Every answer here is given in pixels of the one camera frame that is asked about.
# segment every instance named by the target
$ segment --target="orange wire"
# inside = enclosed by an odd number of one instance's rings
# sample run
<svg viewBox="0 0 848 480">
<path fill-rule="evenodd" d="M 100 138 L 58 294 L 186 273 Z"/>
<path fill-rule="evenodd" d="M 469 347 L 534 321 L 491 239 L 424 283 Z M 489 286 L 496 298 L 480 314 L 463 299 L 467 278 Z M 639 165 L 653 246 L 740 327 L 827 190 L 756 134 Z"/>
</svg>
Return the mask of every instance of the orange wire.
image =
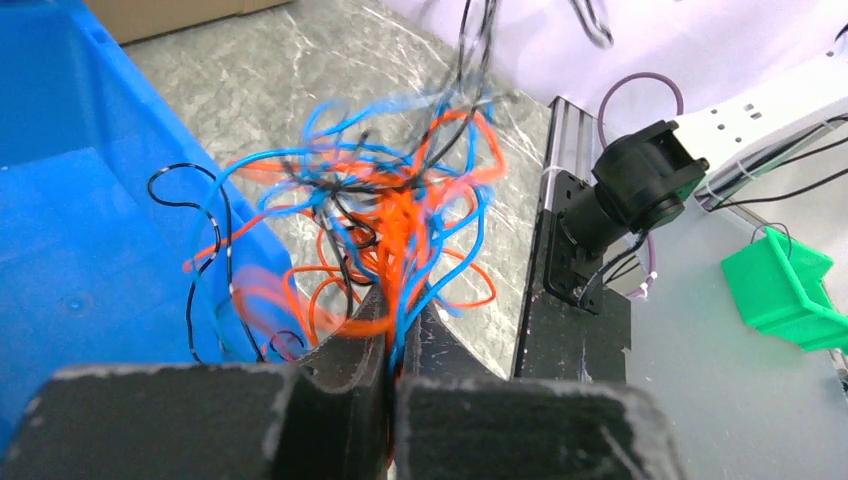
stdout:
<svg viewBox="0 0 848 480">
<path fill-rule="evenodd" d="M 431 124 L 430 133 L 432 134 L 433 131 L 446 123 L 464 120 L 468 118 L 468 115 L 469 114 L 466 112 L 456 110 L 448 111 Z M 271 302 L 292 314 L 297 319 L 311 345 L 316 345 L 318 343 L 317 328 L 327 330 L 337 328 L 336 333 L 351 337 L 373 336 L 385 333 L 387 335 L 387 348 L 390 348 L 394 342 L 396 325 L 396 319 L 393 318 L 393 312 L 397 311 L 397 307 L 400 303 L 399 295 L 404 289 L 404 278 L 409 278 L 412 273 L 410 271 L 405 271 L 403 265 L 408 263 L 408 260 L 412 259 L 415 259 L 418 265 L 423 265 L 427 263 L 432 255 L 428 229 L 422 221 L 426 216 L 426 212 L 435 211 L 446 205 L 448 202 L 452 202 L 457 197 L 461 196 L 465 199 L 469 207 L 469 211 L 465 217 L 468 218 L 468 216 L 472 215 L 478 208 L 473 186 L 491 183 L 506 172 L 506 162 L 504 160 L 503 153 L 497 144 L 497 138 L 494 130 L 488 123 L 486 123 L 485 118 L 480 113 L 475 113 L 471 118 L 471 121 L 473 121 L 475 126 L 483 133 L 483 137 L 494 157 L 494 165 L 472 170 L 468 174 L 460 177 L 447 176 L 439 172 L 426 172 L 422 176 L 422 178 L 428 180 L 428 182 L 426 182 L 426 186 L 423 187 L 428 189 L 428 195 L 425 197 L 425 204 L 421 204 L 416 200 L 411 189 L 405 189 L 402 191 L 392 190 L 393 187 L 403 185 L 407 181 L 408 177 L 404 177 L 398 173 L 385 171 L 377 172 L 372 162 L 357 161 L 354 154 L 349 154 L 343 158 L 336 158 L 341 157 L 338 155 L 338 149 L 322 152 L 322 156 L 325 159 L 329 159 L 330 161 L 338 160 L 333 164 L 333 168 L 339 173 L 362 175 L 364 181 L 375 185 L 382 185 L 385 188 L 383 198 L 381 198 L 381 201 L 377 203 L 372 212 L 369 214 L 353 213 L 352 215 L 356 217 L 357 221 L 368 225 L 369 228 L 372 228 L 375 232 L 377 232 L 379 242 L 377 242 L 374 246 L 360 249 L 356 252 L 356 254 L 359 257 L 360 263 L 366 269 L 376 272 L 383 294 L 386 297 L 386 301 L 389 306 L 389 315 L 374 321 L 355 320 L 341 318 L 338 315 L 327 312 L 317 305 L 320 293 L 327 286 L 335 284 L 343 291 L 345 290 L 343 279 L 335 275 L 336 273 L 339 273 L 341 269 L 339 267 L 330 266 L 324 254 L 322 242 L 324 235 L 323 229 L 320 230 L 316 236 L 315 244 L 321 265 L 293 267 L 286 271 L 282 277 L 276 277 L 268 272 L 260 273 L 262 269 L 252 267 L 249 270 L 251 275 L 258 275 L 258 278 L 264 278 L 266 281 L 270 281 L 273 278 L 273 282 L 276 285 L 281 286 L 282 291 L 276 290 L 276 287 L 268 286 L 239 286 L 236 290 L 238 294 L 234 293 L 233 295 L 234 303 L 236 303 L 236 308 L 239 314 L 245 318 L 246 321 L 249 320 L 251 325 L 256 325 L 257 328 L 263 331 L 263 333 L 267 334 L 265 331 L 268 329 L 267 325 L 262 324 L 261 321 L 259 321 L 256 316 L 249 311 L 243 298 L 245 295 L 256 296 Z M 400 169 L 401 173 L 413 176 L 421 172 L 428 150 L 429 140 L 425 140 L 416 152 L 413 165 L 411 167 L 402 167 Z M 300 169 L 300 166 L 295 164 L 292 165 L 292 168 L 297 171 Z M 262 180 L 267 181 L 278 181 L 278 178 L 271 176 L 270 174 L 283 173 L 281 165 L 273 162 L 254 162 L 245 166 L 244 169 L 247 171 L 256 171 L 257 174 L 269 175 L 262 177 Z M 268 215 L 272 212 L 282 208 L 288 207 L 273 207 L 257 215 L 236 231 L 232 235 L 232 240 L 235 241 L 242 237 L 251 228 L 268 217 Z M 311 213 L 308 210 L 300 213 L 312 218 Z M 451 222 L 446 225 L 446 227 L 451 228 L 462 220 L 464 219 Z M 350 232 L 350 234 L 356 243 L 364 243 L 369 237 L 369 232 L 363 231 L 362 229 L 354 229 Z M 413 238 L 415 238 L 416 248 L 414 251 L 410 251 L 409 245 L 413 243 Z M 227 241 L 224 240 L 222 245 L 227 245 Z M 210 255 L 213 251 L 214 245 L 205 248 L 195 256 L 195 261 L 203 259 Z M 442 252 L 460 260 L 465 259 L 465 256 L 450 249 L 442 249 Z M 367 279 L 362 272 L 359 272 L 354 267 L 351 258 L 348 258 L 347 262 L 349 262 L 346 265 L 347 269 L 350 271 L 350 274 L 354 279 L 357 281 L 365 281 Z M 474 302 L 457 304 L 450 303 L 449 305 L 454 308 L 479 307 L 486 305 L 497 297 L 497 291 L 491 277 L 474 262 L 470 264 L 470 267 L 480 274 L 487 284 L 491 294 L 485 299 Z M 183 268 L 188 271 L 190 268 L 190 262 L 186 262 Z M 298 298 L 297 293 L 291 285 L 292 275 L 305 272 L 323 272 L 328 276 L 328 278 L 321 282 L 315 289 L 311 298 L 309 298 L 308 303 L 306 303 L 305 297 L 303 300 Z M 411 298 L 416 298 L 419 295 L 426 282 L 427 278 L 424 277 L 416 285 L 413 285 Z M 356 292 L 348 293 L 354 296 L 357 303 L 361 303 L 362 300 Z M 306 310 L 306 318 L 304 318 L 303 310 Z"/>
</svg>

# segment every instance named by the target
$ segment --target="gray marble floor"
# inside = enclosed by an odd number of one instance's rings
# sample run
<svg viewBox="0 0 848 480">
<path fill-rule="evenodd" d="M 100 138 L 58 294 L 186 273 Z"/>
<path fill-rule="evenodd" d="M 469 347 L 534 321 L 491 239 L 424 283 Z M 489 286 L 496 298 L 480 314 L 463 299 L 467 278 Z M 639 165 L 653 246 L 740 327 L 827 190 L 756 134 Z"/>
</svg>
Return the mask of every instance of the gray marble floor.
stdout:
<svg viewBox="0 0 848 480">
<path fill-rule="evenodd" d="M 219 163 L 258 150 L 296 145 L 320 102 L 343 97 L 354 107 L 441 77 L 452 50 L 378 0 L 300 0 L 126 47 L 144 75 Z M 495 185 L 487 243 L 479 257 L 498 289 L 489 306 L 447 321 L 490 368 L 509 371 L 538 198 L 548 113 L 519 94 L 502 115 L 501 146 L 509 173 Z M 375 124 L 399 138 L 414 119 Z M 237 181 L 251 201 L 262 187 Z M 274 230 L 296 264 L 316 262 L 317 229 L 306 219 L 276 221 Z M 452 246 L 466 250 L 476 232 Z M 316 278 L 301 278 L 309 290 Z M 485 295 L 468 275 L 446 289 L 462 300 Z"/>
</svg>

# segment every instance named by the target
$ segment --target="white cable tie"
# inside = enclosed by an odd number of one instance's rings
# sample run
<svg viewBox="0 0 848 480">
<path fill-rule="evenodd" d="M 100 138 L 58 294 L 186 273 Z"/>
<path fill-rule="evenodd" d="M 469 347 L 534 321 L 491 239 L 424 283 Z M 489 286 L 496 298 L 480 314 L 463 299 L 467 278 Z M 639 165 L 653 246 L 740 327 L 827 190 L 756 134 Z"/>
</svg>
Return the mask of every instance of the white cable tie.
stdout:
<svg viewBox="0 0 848 480">
<path fill-rule="evenodd" d="M 838 127 L 834 127 L 833 124 L 829 120 L 822 120 L 822 126 L 831 132 L 835 132 Z"/>
<path fill-rule="evenodd" d="M 707 193 L 709 193 L 711 197 L 713 197 L 713 198 L 715 198 L 716 200 L 718 200 L 718 202 L 719 202 L 719 203 L 721 203 L 721 202 L 723 202 L 723 201 L 727 200 L 727 199 L 726 199 L 726 198 L 724 198 L 724 197 L 719 197 L 719 196 L 718 196 L 715 192 L 713 192 L 713 187 L 711 186 L 711 184 L 712 184 L 712 183 L 713 183 L 712 181 L 708 181 L 708 182 L 704 185 L 704 188 L 706 188 L 706 189 L 707 189 Z"/>
<path fill-rule="evenodd" d="M 745 170 L 745 167 L 742 166 L 742 164 L 740 163 L 740 160 L 738 158 L 736 159 L 736 166 L 739 168 L 739 171 L 742 172 L 742 175 L 745 175 L 746 177 L 748 177 L 748 180 L 753 182 L 754 180 L 757 179 L 757 177 L 754 177 L 753 175 L 748 173 L 748 170 Z"/>
<path fill-rule="evenodd" d="M 551 173 L 551 172 L 554 172 L 554 171 L 557 171 L 557 170 L 563 171 L 563 172 L 567 171 L 565 167 L 560 167 L 559 165 L 550 165 L 550 166 L 548 166 L 548 168 L 542 170 L 541 176 L 544 177 L 548 173 Z"/>
</svg>

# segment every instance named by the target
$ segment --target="blue container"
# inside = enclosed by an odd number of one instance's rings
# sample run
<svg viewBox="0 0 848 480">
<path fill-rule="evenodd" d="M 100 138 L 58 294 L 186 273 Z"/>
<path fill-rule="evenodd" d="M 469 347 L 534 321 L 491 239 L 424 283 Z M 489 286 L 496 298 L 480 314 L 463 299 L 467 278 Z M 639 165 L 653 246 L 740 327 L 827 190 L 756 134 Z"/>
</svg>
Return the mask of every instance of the blue container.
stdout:
<svg viewBox="0 0 848 480">
<path fill-rule="evenodd" d="M 190 277 L 181 268 L 196 211 L 154 203 L 146 184 L 175 162 L 219 170 L 77 1 L 0 1 L 0 71 L 3 452 L 30 398 L 61 367 L 192 361 Z M 163 176 L 156 190 L 199 202 L 210 183 L 184 169 Z M 231 184 L 226 190 L 238 228 L 255 212 Z M 223 202 L 216 202 L 223 224 Z M 204 226 L 206 246 L 214 237 Z M 291 266 L 264 225 L 236 241 L 234 260 L 236 268 Z M 199 355 L 250 360 L 227 301 L 223 255 L 204 279 L 209 295 L 196 299 L 194 314 Z M 240 355 L 222 354 L 210 306 Z M 279 322 L 300 332 L 291 318 Z"/>
</svg>

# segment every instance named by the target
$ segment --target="green plastic part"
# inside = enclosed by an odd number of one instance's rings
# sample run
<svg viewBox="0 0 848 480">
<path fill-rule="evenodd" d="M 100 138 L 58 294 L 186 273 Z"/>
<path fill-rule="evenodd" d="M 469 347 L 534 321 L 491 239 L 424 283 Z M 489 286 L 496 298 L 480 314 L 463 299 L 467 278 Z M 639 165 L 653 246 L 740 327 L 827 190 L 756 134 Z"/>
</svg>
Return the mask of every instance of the green plastic part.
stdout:
<svg viewBox="0 0 848 480">
<path fill-rule="evenodd" d="M 848 347 L 848 319 L 822 285 L 832 266 L 827 255 L 773 228 L 721 262 L 742 320 L 807 352 Z"/>
</svg>

